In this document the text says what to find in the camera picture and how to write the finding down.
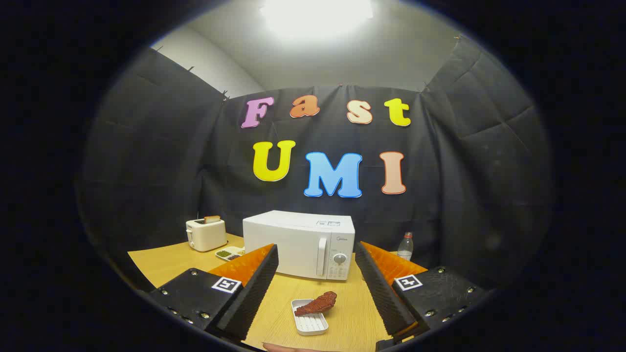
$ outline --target blue letter m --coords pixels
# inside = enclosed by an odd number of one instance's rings
[[[359,163],[363,158],[359,154],[347,153],[341,157],[337,168],[333,169],[330,160],[324,153],[308,153],[306,159],[310,163],[309,188],[304,190],[307,197],[321,197],[324,192],[319,187],[322,181],[326,193],[333,195],[339,181],[341,188],[337,192],[343,198],[358,198],[363,192],[359,189]]]

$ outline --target microwave dial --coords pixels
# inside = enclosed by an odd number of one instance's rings
[[[341,264],[346,261],[346,255],[341,254],[341,253],[335,254],[335,256],[332,259],[335,261],[335,263]]]

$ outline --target black curtain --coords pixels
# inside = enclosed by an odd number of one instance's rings
[[[294,99],[318,97],[315,116],[291,118]],[[241,128],[249,100],[274,98],[255,128]],[[409,105],[407,127],[384,102]],[[364,100],[373,121],[351,123],[346,104]],[[184,222],[221,215],[230,233],[272,209],[350,215],[356,240],[389,251],[413,231],[412,261],[455,267],[492,287],[518,274],[543,238],[553,203],[551,151],[539,112],[497,60],[461,38],[421,92],[381,87],[288,88],[223,101],[217,90],[149,49],[106,96],[94,122],[81,183],[92,241],[141,279],[127,251],[184,242]],[[252,171],[257,142],[293,140],[290,169],[278,182]],[[382,152],[401,152],[399,195],[381,192]],[[361,154],[356,199],[304,195],[309,152],[333,167]]]
[[[127,67],[92,123],[77,191],[90,241],[143,289],[128,251],[186,240],[197,169],[222,94],[153,49]]]

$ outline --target plastic bottle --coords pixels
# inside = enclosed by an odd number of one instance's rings
[[[400,246],[398,246],[398,257],[410,261],[412,254],[413,254],[413,233],[406,232],[404,233],[404,238],[402,239],[402,242],[400,242]]]

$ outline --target small dish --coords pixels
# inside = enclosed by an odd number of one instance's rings
[[[295,299],[291,301],[291,311],[294,315],[295,328],[300,335],[321,335],[328,330],[328,323],[322,313],[295,316],[295,310],[298,309],[298,307],[305,306],[312,301],[312,299]]]
[[[227,262],[230,262],[231,260],[238,258],[244,254],[245,254],[245,247],[234,247],[234,246],[218,249],[215,252],[216,257],[218,257],[219,259],[223,259]]]

